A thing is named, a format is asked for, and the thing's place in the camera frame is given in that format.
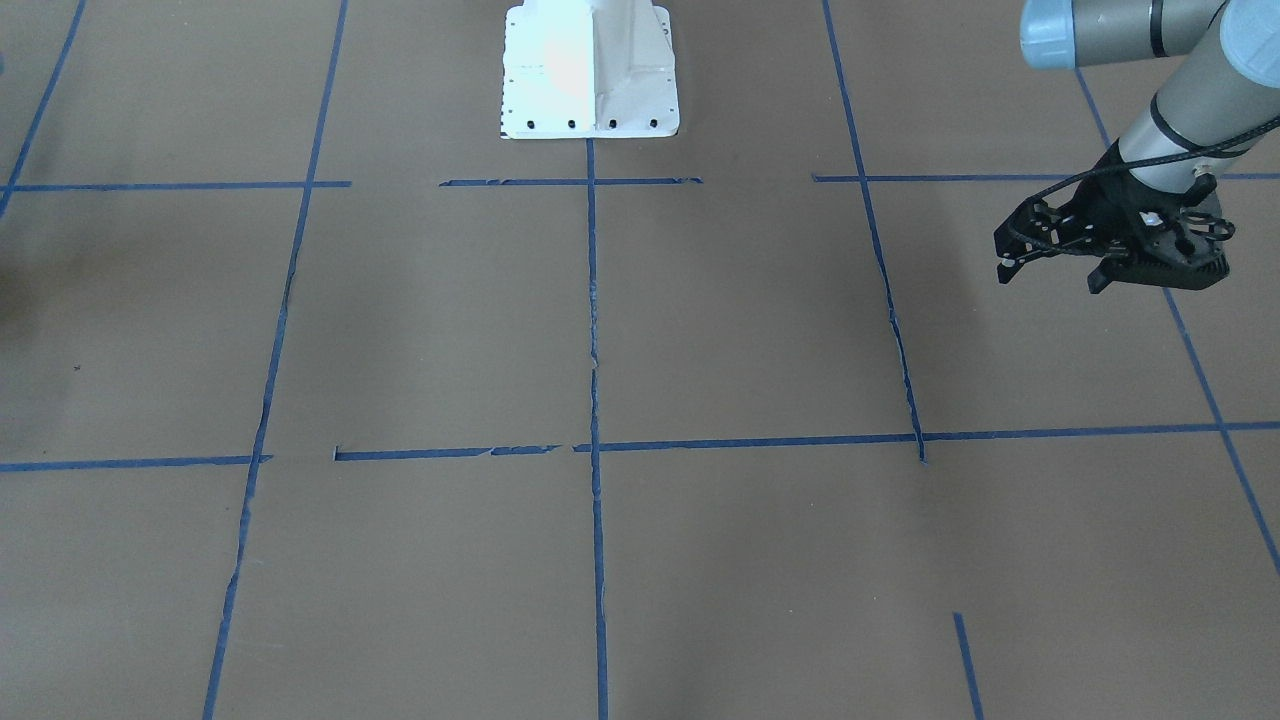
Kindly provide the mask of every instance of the blue tape line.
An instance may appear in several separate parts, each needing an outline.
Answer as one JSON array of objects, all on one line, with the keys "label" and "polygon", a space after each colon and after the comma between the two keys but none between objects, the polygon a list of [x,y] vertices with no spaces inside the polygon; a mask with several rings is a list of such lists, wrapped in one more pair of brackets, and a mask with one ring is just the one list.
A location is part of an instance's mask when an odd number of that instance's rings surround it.
[{"label": "blue tape line", "polygon": [[995,173],[995,174],[934,174],[934,176],[813,176],[817,183],[860,183],[867,182],[1020,182],[1039,181],[1057,182],[1066,179],[1066,174],[1036,174],[1036,173]]},{"label": "blue tape line", "polygon": [[1280,179],[1280,173],[1222,173],[1220,179],[1266,179],[1275,181]]},{"label": "blue tape line", "polygon": [[[316,181],[311,187],[351,187],[351,181]],[[306,181],[266,182],[134,182],[77,184],[19,184],[14,192],[129,192],[197,190],[303,190]]]},{"label": "blue tape line", "polygon": [[1034,439],[1034,438],[1069,438],[1069,437],[1114,437],[1114,436],[1158,436],[1158,434],[1189,434],[1213,433],[1217,425],[1211,423],[1198,423],[1187,425],[1116,425],[1105,428],[1044,428],[1029,430],[979,430],[959,433],[924,433],[929,442],[956,442],[980,439]]},{"label": "blue tape line", "polygon": [[504,455],[547,455],[558,445],[525,445],[513,447],[445,447],[440,450],[376,450],[340,451],[333,454],[334,462],[367,462],[379,460],[439,460],[445,457],[483,457]]},{"label": "blue tape line", "polygon": [[[1097,102],[1093,101],[1093,92],[1089,91],[1089,83],[1085,82],[1084,73],[1079,69],[1075,70],[1075,77],[1080,82],[1080,91],[1084,92],[1084,99],[1089,102],[1089,109],[1093,111],[1093,120],[1098,124],[1098,135],[1102,136],[1103,145],[1110,147],[1111,136],[1107,135],[1107,129],[1102,124],[1102,115],[1098,113]],[[1204,366],[1201,365],[1199,354],[1196,351],[1196,343],[1192,341],[1192,334],[1187,329],[1187,323],[1183,320],[1183,313],[1178,307],[1178,301],[1174,300],[1174,293],[1167,287],[1162,290],[1165,293],[1165,302],[1169,305],[1169,311],[1174,316],[1174,324],[1178,327],[1178,333],[1183,337],[1183,346],[1187,348],[1187,356],[1192,361],[1192,368],[1196,370],[1196,378],[1199,380],[1201,391],[1204,393],[1204,401],[1208,404],[1210,413],[1213,415],[1215,427],[1222,437],[1222,446],[1226,448],[1226,455],[1231,460],[1231,468],[1235,470],[1235,477],[1240,483],[1240,489],[1244,492],[1244,498],[1249,505],[1249,511],[1253,514],[1253,521],[1257,524],[1258,532],[1262,534],[1262,542],[1266,544],[1267,555],[1271,556],[1271,565],[1275,568],[1276,574],[1280,575],[1280,550],[1276,548],[1275,537],[1271,534],[1267,519],[1262,514],[1262,506],[1258,505],[1257,495],[1253,492],[1253,484],[1249,483],[1249,475],[1244,471],[1244,462],[1240,461],[1240,454],[1235,450],[1235,442],[1231,439],[1231,429],[1222,419],[1222,411],[1217,405],[1217,398],[1213,397],[1213,388],[1210,387],[1208,375],[1204,374]]]},{"label": "blue tape line", "polygon": [[586,141],[586,263],[591,307],[591,523],[595,556],[595,688],[599,720],[609,720],[609,652],[604,618],[604,512],[600,503],[600,340],[596,273],[595,141]]},{"label": "blue tape line", "polygon": [[1262,506],[1258,503],[1258,497],[1253,492],[1249,477],[1244,471],[1244,464],[1240,461],[1240,455],[1235,450],[1235,442],[1231,439],[1231,432],[1228,428],[1228,424],[1222,420],[1222,411],[1219,409],[1212,388],[1210,388],[1208,377],[1204,374],[1204,368],[1199,361],[1199,354],[1196,352],[1196,343],[1192,342],[1192,334],[1187,329],[1183,314],[1178,309],[1174,293],[1170,292],[1169,288],[1165,288],[1165,301],[1169,304],[1169,311],[1174,315],[1174,323],[1178,325],[1179,334],[1183,336],[1183,345],[1187,347],[1187,355],[1192,360],[1192,368],[1196,369],[1196,378],[1201,383],[1201,389],[1204,391],[1204,400],[1208,402],[1208,409],[1213,414],[1213,421],[1217,423],[1217,428],[1222,436],[1222,445],[1226,447],[1226,455],[1231,459],[1231,468],[1235,469],[1235,477],[1240,482],[1240,489],[1244,491],[1244,498],[1249,503],[1249,511],[1253,512],[1253,521],[1258,525],[1258,532],[1262,533],[1262,542],[1267,547],[1267,553],[1271,556],[1271,564],[1275,566],[1276,574],[1280,574],[1280,550],[1276,548],[1275,537],[1272,537],[1271,528],[1267,525],[1267,519],[1262,514]]},{"label": "blue tape line", "polygon": [[581,178],[529,178],[529,179],[452,179],[440,183],[440,187],[548,187],[548,186],[585,186]]},{"label": "blue tape line", "polygon": [[703,178],[602,178],[595,184],[705,184]]},{"label": "blue tape line", "polygon": [[879,266],[881,279],[884,281],[884,301],[888,305],[888,323],[893,329],[893,341],[897,343],[897,356],[902,365],[902,386],[906,389],[906,405],[911,411],[911,428],[915,430],[916,448],[920,462],[928,462],[924,450],[924,432],[920,428],[920,414],[915,405],[915,389],[911,386],[911,370],[906,361],[906,345],[902,342],[902,328],[897,319],[897,307],[893,304],[893,288],[888,281],[888,266],[884,264],[884,250],[881,246],[879,227],[876,223],[876,208],[872,204],[872,188],[867,182],[867,165],[863,163],[863,147],[858,140],[858,123],[854,122],[854,105],[849,99],[849,83],[845,79],[845,63],[840,58],[840,42],[836,40],[836,23],[831,18],[831,0],[822,0],[822,12],[827,19],[827,37],[831,41],[831,55],[836,61],[836,79],[840,82],[840,95],[845,104],[845,120],[849,124],[849,140],[854,149],[854,164],[858,165],[858,176],[861,179],[859,186],[863,190],[863,205],[867,209],[867,223],[872,232],[872,249],[876,251],[876,264]]},{"label": "blue tape line", "polygon": [[969,633],[964,626],[964,615],[951,614],[956,624],[956,639],[960,642],[960,659],[964,661],[964,676],[969,683],[969,702],[973,703],[974,720],[984,720],[982,712],[982,694],[978,692],[978,674],[973,669],[973,653],[969,652]]},{"label": "blue tape line", "polygon": [[[933,174],[933,176],[819,176],[813,174],[817,183],[860,183],[867,182],[1057,182],[1069,178],[1069,174],[1047,173],[970,173],[970,174]],[[1225,173],[1220,179],[1230,181],[1280,181],[1280,173]]]},{"label": "blue tape line", "polygon": [[58,79],[63,76],[63,67],[67,65],[67,56],[70,55],[72,44],[76,42],[76,33],[79,31],[81,18],[84,15],[84,3],[86,0],[79,0],[76,4],[76,14],[72,15],[72,26],[67,31],[63,51],[58,55],[54,72],[49,76],[49,85],[45,86],[45,94],[40,97],[40,105],[36,106],[36,117],[32,118],[31,127],[27,128],[27,137],[23,138],[22,150],[18,151],[18,160],[13,165],[13,172],[9,173],[9,184],[4,188],[4,196],[0,196],[0,217],[4,217],[5,210],[9,209],[13,188],[18,184],[18,178],[22,177],[22,168],[27,164],[31,145],[36,141],[36,132],[40,131],[40,123],[45,119],[45,110],[49,109],[49,100],[52,99],[54,88],[58,87]]},{"label": "blue tape line", "polygon": [[956,176],[868,176],[867,182],[1057,182],[1070,176],[1037,173],[995,173]]},{"label": "blue tape line", "polygon": [[[1280,423],[1248,423],[1251,429],[1280,429]],[[1217,425],[1211,423],[1185,425],[1116,425],[1102,428],[1033,428],[1023,430],[972,430],[955,433],[924,433],[927,442],[963,442],[993,439],[1036,439],[1073,437],[1115,437],[1115,436],[1156,436],[1215,433]],[[652,452],[664,450],[732,450],[751,447],[820,447],[850,445],[891,445],[914,442],[913,433],[882,433],[865,436],[814,436],[814,437],[774,437],[774,438],[730,438],[730,439],[676,439],[607,442],[600,445],[602,452]],[[589,452],[590,445],[573,446],[573,452]]]},{"label": "blue tape line", "polygon": [[1075,79],[1080,83],[1080,91],[1084,92],[1084,100],[1089,104],[1089,111],[1093,113],[1093,123],[1098,126],[1098,135],[1102,136],[1102,143],[1111,147],[1111,135],[1107,133],[1107,126],[1102,122],[1102,113],[1098,111],[1098,104],[1093,100],[1093,92],[1089,91],[1089,83],[1084,81],[1084,73],[1080,68],[1075,68]]},{"label": "blue tape line", "polygon": [[[262,457],[265,462],[268,456]],[[128,460],[50,460],[41,462],[0,462],[0,473],[52,473],[58,470],[133,470],[143,468],[193,468],[200,465],[248,465],[248,455],[209,457],[136,457]]]},{"label": "blue tape line", "polygon": [[703,178],[526,178],[526,179],[452,179],[440,183],[440,187],[585,187],[594,182],[600,186],[623,184],[704,184]]},{"label": "blue tape line", "polygon": [[298,208],[298,224],[293,232],[293,249],[289,254],[289,269],[284,278],[284,292],[280,299],[280,313],[275,323],[275,340],[271,346],[271,361],[266,372],[266,387],[262,392],[262,416],[259,420],[257,433],[253,436],[253,454],[250,459],[248,478],[244,482],[244,502],[241,506],[239,534],[236,547],[236,568],[232,571],[230,582],[227,583],[227,594],[223,600],[223,619],[218,628],[218,644],[214,650],[214,662],[209,670],[209,689],[205,693],[204,720],[214,719],[214,707],[218,702],[218,687],[221,682],[223,661],[227,657],[227,639],[230,635],[232,614],[236,609],[236,594],[239,588],[241,569],[244,565],[244,547],[248,542],[248,525],[252,519],[251,503],[257,492],[257,475],[262,464],[262,446],[266,442],[266,427],[271,419],[271,402],[275,395],[275,377],[280,369],[280,354],[284,350],[284,331],[289,319],[289,295],[293,290],[293,275],[298,269],[298,252],[302,250],[302,237],[306,233],[307,213],[311,209],[311,190],[316,179],[316,168],[320,164],[320,147],[324,143],[325,119],[329,114],[329,99],[333,96],[333,81],[338,73],[338,54],[342,49],[342,32],[347,23],[348,0],[342,0],[338,8],[337,28],[333,33],[333,47],[329,51],[329,72],[325,76],[324,94],[320,97],[320,111],[316,117],[315,136],[311,141],[311,159],[307,164],[306,186],[302,188],[302,204]]},{"label": "blue tape line", "polygon": [[1280,430],[1280,423],[1228,423],[1226,429],[1235,432]]},{"label": "blue tape line", "polygon": [[[819,447],[829,445],[886,445],[914,442],[911,433],[873,434],[873,436],[828,436],[828,437],[781,437],[781,438],[736,438],[736,439],[676,439],[652,442],[607,442],[600,445],[602,452],[649,452],[655,450],[730,450],[746,447]],[[573,452],[588,452],[591,446],[579,445]]]}]

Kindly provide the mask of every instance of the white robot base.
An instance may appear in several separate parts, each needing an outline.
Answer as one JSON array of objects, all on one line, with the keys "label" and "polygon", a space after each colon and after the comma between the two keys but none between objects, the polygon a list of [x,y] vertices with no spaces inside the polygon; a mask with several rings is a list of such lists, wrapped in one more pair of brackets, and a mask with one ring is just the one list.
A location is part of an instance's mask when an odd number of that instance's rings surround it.
[{"label": "white robot base", "polygon": [[507,13],[502,137],[671,137],[671,14],[652,0],[525,0]]}]

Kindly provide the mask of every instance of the floor tile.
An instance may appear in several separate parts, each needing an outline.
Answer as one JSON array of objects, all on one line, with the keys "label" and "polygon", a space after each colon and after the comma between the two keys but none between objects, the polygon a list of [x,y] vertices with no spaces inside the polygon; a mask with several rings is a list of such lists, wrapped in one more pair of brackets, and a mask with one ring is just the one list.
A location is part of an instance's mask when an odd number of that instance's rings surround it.
[{"label": "floor tile", "polygon": [[261,474],[218,717],[595,712],[584,455]]},{"label": "floor tile", "polygon": [[1216,433],[933,447],[988,717],[1262,717],[1280,578]]},{"label": "floor tile", "polygon": [[338,3],[90,3],[28,183],[297,181]]},{"label": "floor tile", "polygon": [[1226,245],[1231,275],[1201,292],[1176,292],[1196,352],[1228,421],[1280,420],[1280,218],[1276,182],[1226,182],[1225,214],[1236,224]]},{"label": "floor tile", "polygon": [[200,717],[243,468],[0,477],[4,717]]},{"label": "floor tile", "polygon": [[1091,296],[1091,260],[996,283],[992,231],[1025,183],[873,188],[927,432],[1211,421],[1157,290]]},{"label": "floor tile", "polygon": [[20,193],[0,242],[5,461],[253,443],[298,193]]},{"label": "floor tile", "polygon": [[604,457],[611,717],[963,717],[914,446]]},{"label": "floor tile", "polygon": [[600,141],[600,177],[791,182],[852,168],[820,1],[664,5],[680,133]]},{"label": "floor tile", "polygon": [[[1276,533],[1280,533],[1280,432],[1234,432],[1231,442],[1258,501],[1262,520],[1275,541]],[[1276,573],[1280,573],[1280,560]]]},{"label": "floor tile", "polygon": [[24,0],[0,5],[4,113],[0,113],[0,172],[9,179],[31,119],[58,64],[76,0]]},{"label": "floor tile", "polygon": [[599,196],[607,441],[910,432],[856,188]]},{"label": "floor tile", "polygon": [[1261,716],[1280,596],[1213,433],[608,454],[612,716]]},{"label": "floor tile", "polygon": [[317,196],[270,452],[588,438],[586,191]]},{"label": "floor tile", "polygon": [[1097,161],[1075,76],[1021,58],[1023,5],[832,3],[868,173],[1064,173]]},{"label": "floor tile", "polygon": [[353,3],[320,177],[379,188],[460,178],[582,178],[580,141],[498,136],[512,0]]}]

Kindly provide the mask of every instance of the robotic arm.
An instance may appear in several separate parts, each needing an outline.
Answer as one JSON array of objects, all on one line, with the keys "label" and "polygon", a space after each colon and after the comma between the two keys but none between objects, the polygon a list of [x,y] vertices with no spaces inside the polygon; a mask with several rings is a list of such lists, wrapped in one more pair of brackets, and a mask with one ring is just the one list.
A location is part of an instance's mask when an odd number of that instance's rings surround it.
[{"label": "robotic arm", "polygon": [[[1190,53],[1093,169],[1028,197],[996,229],[997,277],[1032,260],[1101,258],[1112,282],[1203,290],[1230,266],[1217,176],[1280,127],[1280,1],[1028,0],[1023,54],[1073,68]],[[1047,197],[1079,183],[1053,208]]]}]

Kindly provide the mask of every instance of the grid line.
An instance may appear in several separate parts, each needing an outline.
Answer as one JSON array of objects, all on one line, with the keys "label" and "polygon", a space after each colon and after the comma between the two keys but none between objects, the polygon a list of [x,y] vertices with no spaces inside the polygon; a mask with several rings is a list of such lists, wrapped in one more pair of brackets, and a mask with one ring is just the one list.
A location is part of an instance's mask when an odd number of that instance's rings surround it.
[{"label": "grid line", "polygon": [[18,178],[22,177],[22,169],[27,164],[31,146],[36,142],[36,133],[40,132],[40,123],[45,119],[45,110],[49,109],[49,101],[54,97],[54,88],[58,87],[58,79],[63,77],[67,56],[72,53],[76,33],[79,32],[81,18],[84,17],[84,3],[86,0],[79,0],[76,4],[76,14],[72,15],[72,24],[67,29],[67,40],[63,41],[63,50],[58,55],[58,61],[54,63],[54,72],[49,76],[49,83],[45,86],[45,94],[40,97],[40,105],[36,106],[36,115],[31,119],[27,136],[22,140],[22,150],[18,151],[18,159],[14,160],[13,172],[9,173],[9,183],[4,188],[4,195],[0,196],[0,218],[9,209],[9,201],[13,199],[14,188],[18,186]]},{"label": "grid line", "polygon": [[703,178],[468,178],[451,179],[439,187],[586,187],[595,183],[604,186],[649,186],[649,184],[704,184]]},{"label": "grid line", "polygon": [[262,392],[262,416],[259,420],[257,432],[253,437],[253,452],[250,456],[248,477],[244,482],[244,501],[241,507],[239,533],[236,547],[236,566],[232,570],[230,580],[227,583],[227,594],[223,598],[223,618],[218,628],[218,642],[214,647],[214,660],[209,670],[209,688],[205,692],[204,720],[214,719],[214,710],[218,703],[218,688],[221,682],[223,662],[227,657],[227,642],[230,635],[232,615],[236,610],[236,594],[239,589],[241,569],[244,565],[244,547],[248,542],[248,528],[252,519],[251,505],[253,495],[257,492],[259,469],[262,465],[262,446],[266,442],[266,429],[271,419],[271,402],[275,393],[275,378],[280,370],[280,355],[284,350],[284,333],[289,319],[289,297],[293,290],[293,277],[298,269],[298,254],[302,250],[302,238],[306,234],[307,214],[311,209],[311,191],[316,179],[316,168],[320,164],[320,149],[324,145],[325,119],[329,114],[329,100],[333,96],[333,82],[338,72],[338,56],[342,50],[342,33],[347,22],[348,0],[340,0],[338,6],[338,20],[333,35],[333,47],[329,51],[329,70],[325,76],[324,92],[320,97],[320,110],[316,115],[315,136],[311,141],[311,159],[307,165],[306,186],[302,188],[302,202],[298,206],[298,223],[293,232],[293,249],[289,254],[288,273],[284,278],[284,292],[280,299],[280,313],[275,324],[275,340],[271,346],[271,360],[266,372],[266,387]]},{"label": "grid line", "polygon": [[[1098,111],[1098,104],[1093,99],[1089,83],[1084,79],[1084,73],[1082,73],[1079,68],[1075,70],[1075,77],[1080,83],[1080,91],[1084,94],[1085,101],[1088,101],[1089,110],[1093,113],[1093,119],[1098,126],[1098,135],[1102,136],[1103,146],[1111,147],[1111,135],[1107,132],[1107,128],[1102,122],[1102,114]],[[1231,439],[1231,429],[1222,419],[1222,411],[1217,405],[1217,398],[1213,397],[1213,388],[1210,386],[1208,375],[1204,373],[1204,366],[1201,364],[1199,354],[1196,351],[1196,342],[1192,340],[1192,333],[1187,328],[1187,323],[1183,320],[1183,313],[1178,307],[1178,300],[1174,299],[1174,293],[1166,287],[1164,288],[1164,296],[1165,302],[1169,305],[1169,311],[1174,318],[1174,324],[1178,327],[1178,333],[1183,338],[1183,345],[1187,348],[1187,356],[1190,360],[1192,368],[1196,370],[1196,378],[1199,380],[1201,391],[1204,393],[1204,402],[1208,404],[1210,413],[1213,415],[1215,427],[1222,437],[1222,447],[1226,450],[1226,455],[1231,460],[1231,469],[1235,470],[1236,480],[1239,480],[1240,489],[1244,492],[1244,498],[1249,505],[1253,521],[1258,527],[1258,533],[1262,536],[1262,542],[1266,546],[1267,555],[1271,557],[1271,565],[1276,574],[1280,575],[1280,550],[1276,548],[1275,537],[1271,534],[1271,528],[1267,525],[1267,519],[1262,514],[1261,505],[1258,505],[1257,495],[1253,492],[1253,484],[1249,482],[1249,475],[1244,470],[1244,462],[1240,461],[1240,455],[1235,450],[1235,442]]]},{"label": "grid line", "polygon": [[599,275],[596,273],[596,205],[595,205],[595,141],[586,141],[586,258],[588,300],[591,311],[591,542],[595,561],[595,673],[596,712],[609,720],[609,653],[604,616],[604,509],[600,473],[600,340],[599,340]]},{"label": "grid line", "polygon": [[969,650],[969,632],[964,626],[964,615],[952,612],[951,619],[956,625],[956,642],[960,643],[960,660],[964,662],[965,683],[969,685],[969,703],[973,705],[974,720],[984,720],[982,711],[982,693],[978,692],[978,673],[973,667],[973,652]]},{"label": "grid line", "polygon": [[[315,181],[314,188],[347,188],[351,181]],[[197,190],[305,190],[306,181],[250,181],[250,182],[120,182],[120,183],[68,183],[19,184],[14,192],[154,192]]]},{"label": "grid line", "polygon": [[[1280,430],[1280,420],[1226,423],[1231,432],[1275,432]],[[1094,428],[1030,428],[1010,430],[960,430],[924,433],[925,442],[986,442],[986,441],[1016,441],[1016,439],[1070,439],[1070,438],[1098,438],[1098,437],[1142,437],[1162,434],[1199,434],[1217,433],[1220,428],[1216,423],[1190,423],[1181,425],[1111,425]],[[671,441],[634,441],[634,442],[602,442],[600,452],[662,452],[668,450],[733,450],[733,448],[769,448],[769,447],[823,447],[823,446],[858,446],[858,445],[897,445],[915,442],[913,433],[874,433],[856,436],[795,436],[795,437],[758,437],[758,438],[708,438],[708,439],[671,439]],[[483,457],[507,455],[548,455],[557,450],[567,448],[572,452],[591,452],[591,443],[585,442],[570,446],[559,445],[526,445],[526,446],[497,446],[497,447],[440,447],[420,450],[372,450],[372,451],[342,451],[334,454],[337,462],[376,462],[385,460],[438,460],[453,457]]]},{"label": "grid line", "polygon": [[906,406],[911,414],[911,428],[915,432],[916,452],[920,462],[928,462],[924,450],[924,430],[920,428],[920,414],[915,405],[915,389],[911,387],[911,370],[906,361],[906,345],[902,342],[902,328],[893,304],[893,288],[888,279],[888,266],[884,264],[884,249],[881,246],[879,227],[876,223],[876,206],[872,202],[872,187],[867,182],[867,165],[863,163],[863,147],[858,140],[858,123],[854,120],[854,106],[849,96],[849,82],[845,79],[845,63],[840,56],[840,41],[836,38],[836,23],[831,17],[831,0],[822,0],[822,12],[827,20],[827,38],[831,42],[831,56],[836,63],[836,81],[840,83],[840,96],[845,105],[845,122],[849,126],[849,141],[854,151],[854,164],[858,165],[859,187],[863,191],[863,206],[867,210],[867,224],[872,233],[872,250],[881,279],[884,282],[884,302],[888,305],[888,324],[897,343],[897,357],[902,366],[902,386],[906,389]]},{"label": "grid line", "polygon": [[[1074,173],[937,173],[915,176],[826,176],[813,173],[817,183],[915,183],[915,182],[1059,182]],[[1280,181],[1280,173],[1222,173],[1222,181]]]},{"label": "grid line", "polygon": [[[264,455],[262,462],[266,462],[270,459],[270,455]],[[204,457],[133,457],[120,460],[45,460],[37,462],[0,462],[0,473],[193,468],[200,465],[248,465],[248,455],[210,455]]]}]

